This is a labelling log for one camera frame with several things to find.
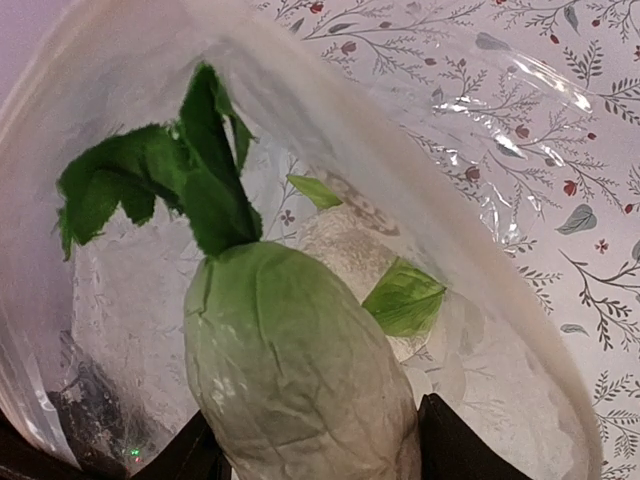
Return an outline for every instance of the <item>leaf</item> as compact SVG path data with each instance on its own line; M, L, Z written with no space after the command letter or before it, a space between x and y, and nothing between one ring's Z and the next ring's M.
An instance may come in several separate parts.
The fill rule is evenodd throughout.
M85 245L100 234L119 203L136 224L153 215L151 196L181 211L177 192L188 168L186 150L160 125L110 137L86 150L57 182L65 201L58 212L65 258L73 243Z
M329 33L338 33L341 32L342 30L346 30L349 27L354 26L355 23L338 23L337 25L334 25L333 27L329 28L328 32Z
M576 9L573 7L573 5L567 5L566 7L564 7L564 18L576 31L576 33L578 33L578 16L576 15Z
M508 43L498 40L485 32L478 33L478 36L476 37L476 47L481 50L511 50Z
M184 212L198 247L207 256L218 256L237 245L256 242L252 225L239 211L236 193L206 170L187 178Z
M224 129L223 115L236 121L234 136L236 137L237 159L235 162ZM190 172L191 187L202 187L203 190L197 192L202 196L202 202L205 202L205 198L221 202L220 205L215 202L204 203L203 208L217 210L220 207L234 216L226 219L228 224L226 227L230 228L231 225L234 225L234 228L216 227L211 231L217 230L227 233L235 231L239 235L235 237L238 241L241 241L245 235L252 231L253 240L259 241L262 236L262 225L261 222L258 222L259 216L249 203L240 182L240 170L246 159L251 134L235 114L225 88L210 65L201 64L196 69L180 109L178 127L182 141L188 145L190 150L190 157L194 163L192 172L196 171L200 174L201 171L208 171L211 174L203 176L203 179L211 182L211 185L206 186L202 181L193 180ZM224 186L224 189L218 192L217 189L220 189L221 185ZM185 187L184 194L189 195L188 199L191 201L189 210L193 213L195 193ZM235 199L235 208L231 208L231 198ZM185 213L189 217L186 204ZM207 255L213 255L204 249L203 252Z
M593 210L589 205L578 205L573 213L569 216L564 225L556 228L562 235L571 235L584 230L595 228L598 223Z
M203 88L202 91L198 90L198 82L202 82ZM213 98L209 98L206 94L206 88L211 89L211 93L213 94ZM231 123L231 128L233 130L233 137L235 143L235 153L236 153L236 168L238 172L242 171L244 164L247 160L247 155L249 154L249 146L251 144L251 140L253 140L253 136L251 132L242 121L240 116L233 109L233 105L231 104L231 99L229 98L229 94L227 93L226 88L218 78L215 70L209 65L202 64L196 70L194 78L192 80L192 89L193 93L196 96L196 100L200 97L201 101L206 103L209 100L207 105L210 108L214 108L217 113L229 119ZM189 93L187 94L187 98L185 99L185 105L188 103L190 99ZM222 139L226 142L226 135L223 136Z
M446 288L409 262L397 258L362 303L385 334L410 337L428 332Z
M576 325L575 323L565 323L560 327L560 330L564 333L582 333L587 337L589 336L582 325Z
M224 116L234 132L236 161ZM136 225L147 222L156 196L170 209L187 213L208 255L219 251L219 244L258 241L261 220L239 176L251 138L213 68L200 65L177 124L107 138L64 170L57 186L65 200L58 212L65 258L73 243L84 245L99 235L119 204Z
M300 175L287 175L287 180L320 210L342 205L342 200L336 197L320 180Z
M114 177L114 182L118 183L120 190L120 204L129 220L137 226L151 220L156 203L155 194L127 178L116 175Z
M636 262L640 262L640 240L631 249L631 258Z
M291 25L291 28L289 29L289 31L293 34L298 33L298 31L300 30L300 27L302 27L302 24L304 23L304 17L302 17L300 20L298 20L296 23L294 23L293 25Z

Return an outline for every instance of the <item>leaf pattern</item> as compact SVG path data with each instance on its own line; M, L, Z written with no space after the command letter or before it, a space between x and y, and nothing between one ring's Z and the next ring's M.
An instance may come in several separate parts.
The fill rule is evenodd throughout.
M597 224L598 219L593 214L591 207L583 204L576 207L569 218L567 218L567 221L556 230L563 235L571 235L596 228Z
M433 105L442 125L458 125L453 133L473 133L459 138L467 148L452 153L433 129L399 122L438 164L443 180L478 208L558 331L575 346L585 377L596 379L593 403L606 453L602 478L637 478L638 3L262 0L257 5L346 78L367 88L388 85L392 102L406 100L394 107L417 107L424 115ZM468 44L452 39L456 26L474 32ZM452 41L458 47L448 48ZM516 63L505 61L496 71L482 61L483 55L507 59L518 52L557 70L567 85L586 89L587 110L593 113L545 100L523 81ZM467 123L451 116L447 106L463 111ZM491 136L495 131L504 135L499 142ZM312 207L286 182L287 173L309 173L301 165L292 159L281 172L271 238L293 241L304 218L299 210ZM433 361L427 352L421 355ZM491 402L467 403L497 411Z

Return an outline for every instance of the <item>green leaves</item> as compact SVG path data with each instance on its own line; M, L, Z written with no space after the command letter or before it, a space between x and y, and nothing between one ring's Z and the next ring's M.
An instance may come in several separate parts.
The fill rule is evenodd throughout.
M186 151L164 127L150 125L111 137L71 162L58 180L65 198L59 214L65 258L73 243L86 245L100 234L119 204L136 225L153 216L155 197L180 209Z
M287 175L287 180L320 210L342 205L342 200L336 197L320 180L300 175Z
M58 189L65 206L58 226L66 259L74 243L85 245L100 234L118 205L135 225L148 222L156 196L186 214L206 255L260 240L260 216L240 183L252 138L213 68L200 65L174 125L110 137L62 173Z
M235 162L223 115L230 119L234 131ZM260 217L240 183L252 137L210 66L203 64L196 70L180 109L178 127L197 165L193 172L197 175L189 175L184 203L200 249L217 256L229 246L259 241Z
M398 258L362 306L385 334L410 337L432 327L445 291L436 280Z

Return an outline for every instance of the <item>floral wallpaper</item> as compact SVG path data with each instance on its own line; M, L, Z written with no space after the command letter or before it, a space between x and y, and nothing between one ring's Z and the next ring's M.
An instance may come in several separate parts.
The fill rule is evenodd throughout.
M346 78L382 92L382 103L385 91L406 92L401 127L481 215L487 205L500 214L489 227L577 359L604 442L602 478L640 478L640 2L254 4ZM532 88L512 67L487 66L456 31L473 32L487 52L535 57L587 91L591 112ZM442 117L440 133L484 122L510 147L472 131L452 162L435 138L439 120L418 121L447 99L470 100L463 116ZM269 226L285 241L304 217L285 174L305 172L295 159L288 165Z

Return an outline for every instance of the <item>plastic sheet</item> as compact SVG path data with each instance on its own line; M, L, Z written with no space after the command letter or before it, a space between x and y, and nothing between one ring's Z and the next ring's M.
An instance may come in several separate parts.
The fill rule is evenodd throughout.
M545 201L535 191L505 194L500 176L535 168L532 160L562 165L562 152L551 142L515 147L517 132L487 113L492 99L451 93L447 79L419 91L394 75L350 85L245 7L79 2L6 103L0 406L12 423L34 445L119 477L150 461L194 412L181 327L198 255L185 223L159 211L134 230L117 216L71 265L51 232L55 179L67 162L114 131L173 118L206 59L260 137L244 181L269 238L295 245L276 222L278 189L287 188L278 181L313 171L381 242L450 286L432 338L407 368L426 371L531 477L599 478L595 418L577 369L495 243L508 251ZM405 13L420 21L415 8ZM550 111L560 105L558 121L570 128L572 111L589 111L583 92L500 40L465 29L453 38L438 48L481 56L505 91L530 89ZM504 168L478 177L474 167L498 154ZM313 214L309 205L300 211Z

